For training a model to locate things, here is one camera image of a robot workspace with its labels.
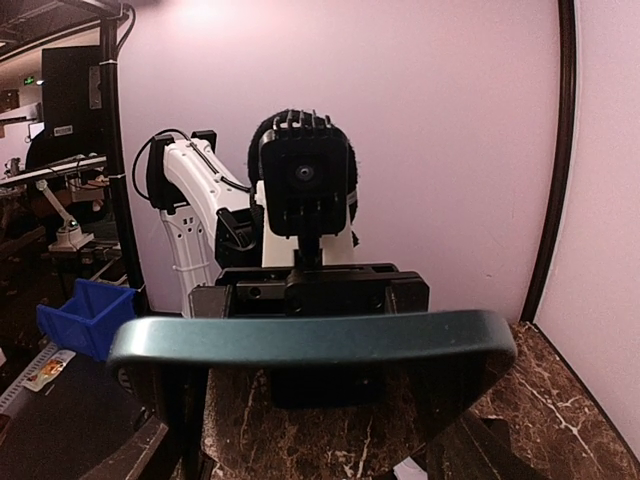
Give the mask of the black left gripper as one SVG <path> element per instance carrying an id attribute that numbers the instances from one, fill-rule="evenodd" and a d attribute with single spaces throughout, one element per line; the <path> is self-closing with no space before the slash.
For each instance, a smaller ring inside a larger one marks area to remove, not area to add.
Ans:
<path id="1" fill-rule="evenodd" d="M 227 268 L 188 295 L 196 318 L 331 317 L 425 312 L 430 287 L 391 263 Z"/>

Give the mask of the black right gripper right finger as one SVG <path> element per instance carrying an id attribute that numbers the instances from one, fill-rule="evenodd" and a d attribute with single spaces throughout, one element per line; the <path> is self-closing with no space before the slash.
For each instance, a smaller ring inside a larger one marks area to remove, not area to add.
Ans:
<path id="1" fill-rule="evenodd" d="M 466 412 L 425 449 L 429 479 L 546 479 L 511 448 L 508 422 Z"/>

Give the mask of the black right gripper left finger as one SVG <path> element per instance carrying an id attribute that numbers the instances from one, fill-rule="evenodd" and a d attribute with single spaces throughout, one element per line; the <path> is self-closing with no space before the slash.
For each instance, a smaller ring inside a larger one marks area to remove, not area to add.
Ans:
<path id="1" fill-rule="evenodd" d="M 121 447 L 88 471 L 81 480 L 138 479 L 164 439 L 168 427 L 148 419 Z"/>

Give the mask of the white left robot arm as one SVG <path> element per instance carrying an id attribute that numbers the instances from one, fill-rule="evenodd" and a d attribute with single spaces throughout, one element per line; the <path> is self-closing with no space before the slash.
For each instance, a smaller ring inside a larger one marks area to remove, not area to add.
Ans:
<path id="1" fill-rule="evenodd" d="M 355 156 L 334 127 L 269 127 L 252 183 L 215 153 L 213 131 L 164 130 L 145 145 L 146 198 L 161 217 L 193 317 L 423 312 L 430 289 L 389 263 L 358 264 Z"/>

